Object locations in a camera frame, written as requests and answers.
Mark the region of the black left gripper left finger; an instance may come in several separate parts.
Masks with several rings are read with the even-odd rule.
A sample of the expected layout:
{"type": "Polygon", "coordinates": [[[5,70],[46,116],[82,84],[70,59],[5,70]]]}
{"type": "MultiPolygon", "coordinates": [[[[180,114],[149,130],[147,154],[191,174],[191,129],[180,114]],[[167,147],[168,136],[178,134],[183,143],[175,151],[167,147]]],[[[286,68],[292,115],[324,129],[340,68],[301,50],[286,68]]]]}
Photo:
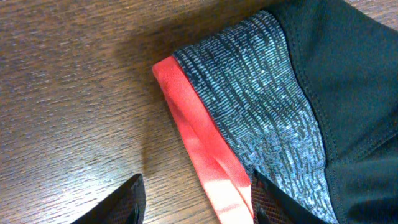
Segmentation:
{"type": "Polygon", "coordinates": [[[143,224],[146,191],[142,174],[135,174],[72,224],[143,224]]]}

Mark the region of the black leggings with red waistband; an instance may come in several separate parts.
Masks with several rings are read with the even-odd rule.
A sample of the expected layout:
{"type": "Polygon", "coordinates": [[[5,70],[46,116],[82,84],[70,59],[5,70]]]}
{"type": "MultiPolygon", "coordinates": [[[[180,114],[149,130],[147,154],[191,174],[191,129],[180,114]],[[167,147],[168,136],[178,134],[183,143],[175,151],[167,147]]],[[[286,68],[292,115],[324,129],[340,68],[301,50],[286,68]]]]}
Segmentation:
{"type": "Polygon", "coordinates": [[[397,222],[397,31],[344,1],[284,1],[153,73],[221,223],[258,171],[326,223],[397,222]]]}

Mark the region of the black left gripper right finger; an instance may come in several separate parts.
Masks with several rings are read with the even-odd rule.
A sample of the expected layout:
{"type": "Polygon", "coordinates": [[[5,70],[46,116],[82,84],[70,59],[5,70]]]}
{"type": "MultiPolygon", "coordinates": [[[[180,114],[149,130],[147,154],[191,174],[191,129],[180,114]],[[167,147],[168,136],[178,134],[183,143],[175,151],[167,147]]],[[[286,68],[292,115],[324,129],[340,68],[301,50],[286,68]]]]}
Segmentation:
{"type": "Polygon", "coordinates": [[[251,202],[255,224],[326,224],[256,170],[251,202]]]}

